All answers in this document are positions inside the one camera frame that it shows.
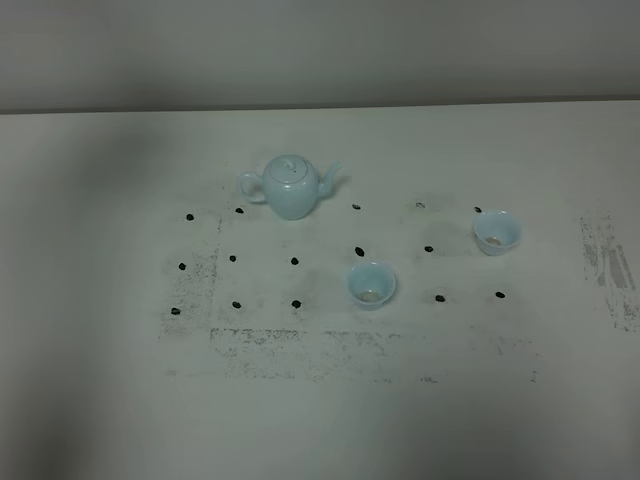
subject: table surface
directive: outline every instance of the table surface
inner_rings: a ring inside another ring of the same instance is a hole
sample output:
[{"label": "table surface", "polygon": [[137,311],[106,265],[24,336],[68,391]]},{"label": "table surface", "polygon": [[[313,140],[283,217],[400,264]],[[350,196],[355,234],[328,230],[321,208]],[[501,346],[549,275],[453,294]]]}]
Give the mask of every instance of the table surface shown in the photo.
[{"label": "table surface", "polygon": [[[31,288],[81,279],[131,478],[626,479],[639,147],[640,102],[5,116],[0,200],[91,266]],[[298,221],[236,191],[282,153],[345,165]],[[480,253],[476,207],[521,244]],[[356,247],[397,274],[375,312]]]}]

